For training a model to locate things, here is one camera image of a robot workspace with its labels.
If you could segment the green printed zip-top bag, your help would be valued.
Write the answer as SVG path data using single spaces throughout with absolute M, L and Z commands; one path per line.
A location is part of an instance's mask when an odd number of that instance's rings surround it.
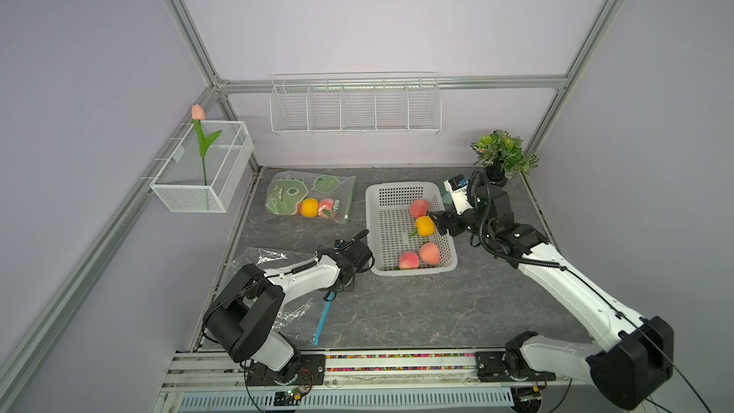
M 356 188 L 356 176 L 338 176 L 324 172 L 281 171 L 268 186 L 265 208 L 277 216 L 296 216 L 299 204 L 306 198 L 335 201 L 334 217 L 327 219 L 346 224 Z

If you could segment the yellow peach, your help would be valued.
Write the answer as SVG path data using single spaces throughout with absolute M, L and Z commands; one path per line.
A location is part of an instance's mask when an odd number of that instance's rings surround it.
M 319 215 L 319 200 L 306 198 L 299 204 L 299 213 L 307 218 L 315 218 Z
M 415 227 L 409 235 L 410 238 L 420 236 L 420 237 L 430 237 L 433 235 L 436 231 L 436 226 L 434 221 L 431 217 L 425 215 L 422 217 L 419 217 L 415 221 Z

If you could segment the clear bag with blue zipper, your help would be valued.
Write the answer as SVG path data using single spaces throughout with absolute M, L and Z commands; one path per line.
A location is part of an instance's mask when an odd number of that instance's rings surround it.
M 311 254 L 271 248 L 247 248 L 227 266 L 219 293 L 231 304 L 259 315 L 263 329 L 279 330 L 297 318 L 292 307 L 304 296 L 321 294 L 328 303 L 338 293 L 327 293 L 338 277 L 336 262 L 317 251 Z

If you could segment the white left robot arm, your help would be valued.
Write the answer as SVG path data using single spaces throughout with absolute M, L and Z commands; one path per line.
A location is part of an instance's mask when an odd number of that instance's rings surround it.
M 292 380 L 301 370 L 299 350 L 274 328 L 288 303 L 319 291 L 331 302 L 374 265 L 365 244 L 367 229 L 333 246 L 317 248 L 302 262 L 278 269 L 243 266 L 217 294 L 202 318 L 205 338 L 218 343 L 235 363 L 253 361 Z

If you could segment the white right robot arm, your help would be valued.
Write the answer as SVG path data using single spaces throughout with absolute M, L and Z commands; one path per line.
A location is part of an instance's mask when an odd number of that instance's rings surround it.
M 470 233 L 474 246 L 539 284 L 586 329 L 588 344 L 526 331 L 501 357 L 482 361 L 483 382 L 554 374 L 594 386 L 618 408 L 633 410 L 674 375 L 674 331 L 646 319 L 579 273 L 548 237 L 515 221 L 508 193 L 478 177 L 445 181 L 453 208 L 430 213 L 441 235 Z

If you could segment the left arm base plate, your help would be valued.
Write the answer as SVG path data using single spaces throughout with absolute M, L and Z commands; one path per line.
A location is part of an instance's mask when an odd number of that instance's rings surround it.
M 248 359 L 242 364 L 248 386 L 323 385 L 326 375 L 326 357 L 321 353 L 296 354 L 279 371 L 264 363 Z

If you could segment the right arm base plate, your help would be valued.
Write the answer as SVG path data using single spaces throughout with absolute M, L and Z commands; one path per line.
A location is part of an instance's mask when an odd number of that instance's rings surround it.
M 553 382 L 556 374 L 535 371 L 521 356 L 510 350 L 475 353 L 477 378 L 480 382 Z

